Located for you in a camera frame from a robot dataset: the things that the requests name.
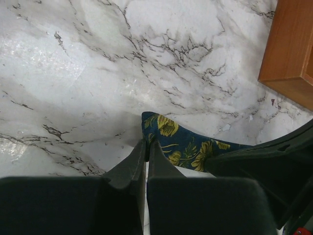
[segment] marble surface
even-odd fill
[[[276,0],[0,0],[0,177],[99,175],[154,111],[258,144],[313,114],[257,81]]]

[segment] wooden box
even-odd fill
[[[279,0],[259,81],[313,110],[313,0]]]

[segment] yellow flower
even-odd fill
[[[217,144],[217,146],[218,146],[219,149],[225,149],[225,150],[227,150],[227,149],[230,148],[230,145],[227,144],[227,143],[222,143],[222,142],[219,142],[219,141],[215,141],[215,142],[216,142],[216,144]]]
[[[212,154],[212,142],[202,142],[200,153],[196,156],[196,159],[191,163],[193,167],[196,167],[196,171],[204,170],[204,160],[208,155]]]
[[[160,130],[161,135],[173,136],[178,130],[178,124],[163,115],[159,115],[157,117],[157,128]]]
[[[179,151],[175,151],[174,153],[168,156],[168,159],[170,160],[171,164],[178,165],[180,157],[181,153]]]

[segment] red object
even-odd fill
[[[312,233],[304,228],[298,228],[293,235],[312,235]]]

